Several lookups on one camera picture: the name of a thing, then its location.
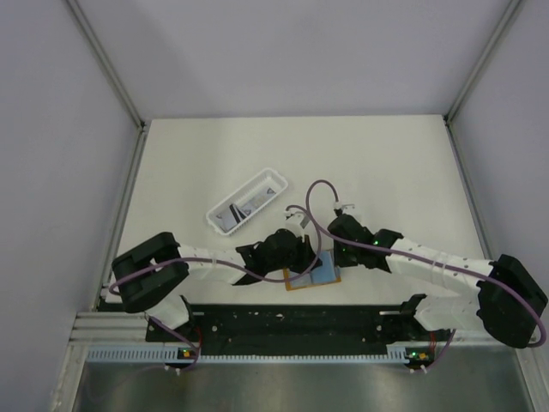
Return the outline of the yellow leather card holder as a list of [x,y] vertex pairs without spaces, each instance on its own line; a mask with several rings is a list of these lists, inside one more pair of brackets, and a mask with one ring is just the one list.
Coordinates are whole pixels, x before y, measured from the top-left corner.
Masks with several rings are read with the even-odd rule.
[[299,279],[296,279],[298,273],[284,269],[282,274],[285,279],[286,291],[321,287],[341,282],[340,270],[335,266],[332,250],[322,251],[319,261],[322,263],[321,266],[316,267],[306,276]]

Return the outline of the silver diamond card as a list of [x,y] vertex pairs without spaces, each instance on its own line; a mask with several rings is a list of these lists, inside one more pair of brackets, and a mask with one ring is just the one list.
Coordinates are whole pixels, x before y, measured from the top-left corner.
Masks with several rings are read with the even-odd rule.
[[317,268],[316,277],[319,282],[334,282],[337,279],[331,251],[321,254],[322,266]]

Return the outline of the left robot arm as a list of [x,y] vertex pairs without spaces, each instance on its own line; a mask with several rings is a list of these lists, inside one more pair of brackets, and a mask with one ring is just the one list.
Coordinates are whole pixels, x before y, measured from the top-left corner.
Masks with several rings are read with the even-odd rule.
[[288,270],[299,279],[323,265],[308,235],[279,229],[263,241],[214,251],[181,245],[172,233],[155,235],[112,261],[114,282],[109,293],[121,298],[127,313],[145,313],[182,341],[194,332],[188,300],[179,290],[191,280],[248,286],[255,282],[283,283],[268,274]]

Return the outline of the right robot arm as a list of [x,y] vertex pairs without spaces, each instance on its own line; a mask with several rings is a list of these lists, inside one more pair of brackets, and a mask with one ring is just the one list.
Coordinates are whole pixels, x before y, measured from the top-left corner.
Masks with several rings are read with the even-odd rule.
[[400,319],[406,337],[418,340],[435,330],[484,330],[512,348],[534,346],[531,339],[548,298],[517,258],[459,257],[392,230],[372,233],[348,214],[338,215],[328,232],[341,267],[363,265],[452,292],[450,297],[420,297]]

